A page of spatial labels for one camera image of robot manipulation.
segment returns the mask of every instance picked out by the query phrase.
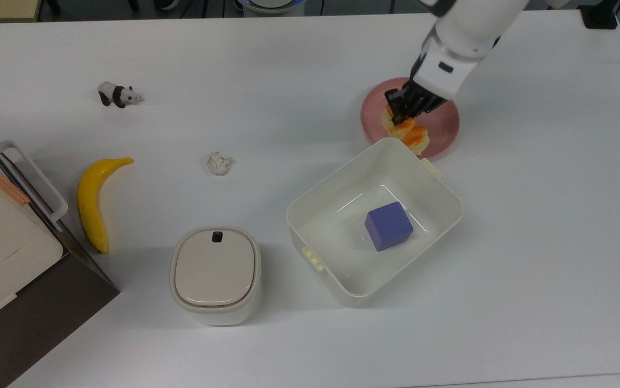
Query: yellow banana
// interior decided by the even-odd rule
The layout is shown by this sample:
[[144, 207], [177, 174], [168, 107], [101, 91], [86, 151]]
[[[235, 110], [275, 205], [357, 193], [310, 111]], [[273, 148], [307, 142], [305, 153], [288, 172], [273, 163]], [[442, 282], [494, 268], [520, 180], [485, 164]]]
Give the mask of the yellow banana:
[[78, 211], [82, 228], [90, 243], [100, 253], [108, 252], [108, 236], [101, 221], [98, 204], [101, 184], [119, 167], [132, 162], [131, 157], [98, 160], [85, 170], [78, 184]]

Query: cable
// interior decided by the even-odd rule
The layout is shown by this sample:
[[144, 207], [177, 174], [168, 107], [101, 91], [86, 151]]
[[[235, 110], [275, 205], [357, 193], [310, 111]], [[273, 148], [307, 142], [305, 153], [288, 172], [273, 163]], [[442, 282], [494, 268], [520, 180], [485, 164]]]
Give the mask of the cable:
[[202, 15], [200, 19], [204, 19], [207, 17], [207, 5], [209, 5], [209, 0], [204, 0], [204, 7], [202, 7]]
[[[185, 6], [185, 9], [183, 10], [183, 13], [181, 14], [181, 16], [178, 19], [183, 19], [183, 16], [185, 15], [185, 12], [187, 12], [187, 10], [190, 8], [190, 6], [192, 5], [192, 2], [194, 0], [190, 0], [189, 3], [187, 3], [187, 5]], [[204, 8], [207, 7], [207, 0], [204, 0]]]

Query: toy panda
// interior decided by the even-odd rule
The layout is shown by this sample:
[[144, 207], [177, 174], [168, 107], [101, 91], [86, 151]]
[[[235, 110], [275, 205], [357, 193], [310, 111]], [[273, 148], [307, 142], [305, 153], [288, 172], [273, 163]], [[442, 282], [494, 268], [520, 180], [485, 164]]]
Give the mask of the toy panda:
[[111, 105], [113, 101], [118, 108], [125, 108], [127, 103], [138, 103], [142, 100], [137, 93], [133, 92], [132, 86], [126, 89], [110, 82], [103, 82], [96, 90], [99, 91], [101, 103], [106, 106]]

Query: bread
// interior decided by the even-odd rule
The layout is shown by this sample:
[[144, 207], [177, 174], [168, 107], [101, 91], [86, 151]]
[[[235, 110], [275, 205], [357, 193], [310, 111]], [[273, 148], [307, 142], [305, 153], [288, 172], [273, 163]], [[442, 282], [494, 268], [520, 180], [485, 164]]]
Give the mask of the bread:
[[381, 125], [390, 137], [403, 142], [414, 154], [420, 155], [430, 144], [427, 128], [419, 125], [412, 117], [406, 118], [403, 123], [395, 126], [391, 119], [394, 117], [391, 108], [387, 105], [381, 113]]

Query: blue block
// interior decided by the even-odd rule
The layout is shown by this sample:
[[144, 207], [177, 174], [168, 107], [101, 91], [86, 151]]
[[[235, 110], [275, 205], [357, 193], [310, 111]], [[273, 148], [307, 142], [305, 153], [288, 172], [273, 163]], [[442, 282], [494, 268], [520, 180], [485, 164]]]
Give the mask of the blue block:
[[398, 245], [410, 237], [413, 226], [401, 202], [394, 202], [367, 213], [365, 227], [377, 252]]

